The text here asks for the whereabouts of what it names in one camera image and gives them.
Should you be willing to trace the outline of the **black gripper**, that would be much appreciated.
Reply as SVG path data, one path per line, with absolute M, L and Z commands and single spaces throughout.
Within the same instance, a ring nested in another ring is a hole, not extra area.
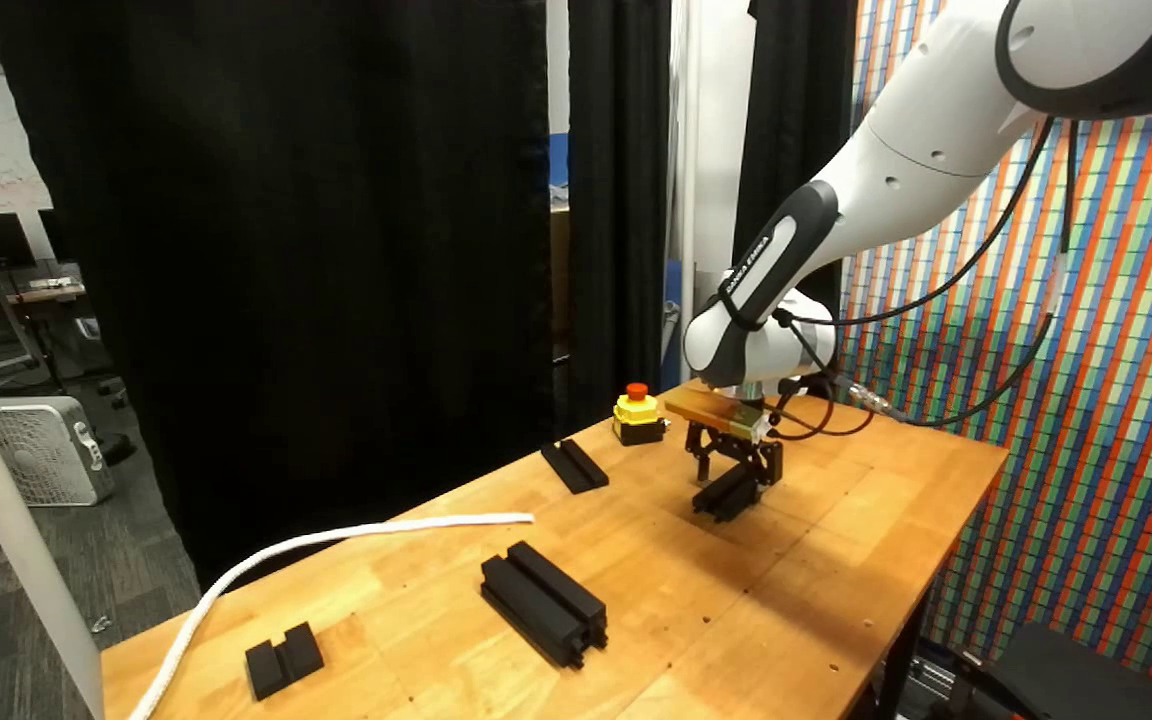
M 713 458 L 728 458 L 738 470 L 750 470 L 750 477 L 756 477 L 750 481 L 750 494 L 756 494 L 750 503 L 761 503 L 761 496 L 767 487 L 775 487 L 781 477 L 782 477 L 782 449 L 775 440 L 742 440 L 742 437 L 732 437 L 732 432 L 715 432 L 708 424 L 693 424 L 689 437 L 683 437 L 683 449 L 697 459 L 697 485 L 708 485 L 708 459 Z

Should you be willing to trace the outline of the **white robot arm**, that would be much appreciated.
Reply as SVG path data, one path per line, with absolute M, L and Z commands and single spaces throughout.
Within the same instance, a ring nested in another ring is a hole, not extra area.
M 761 224 L 683 334 L 708 388 L 814 376 L 834 352 L 799 280 L 954 214 L 1040 115 L 1152 112 L 1152 0 L 947 0 L 855 131 Z

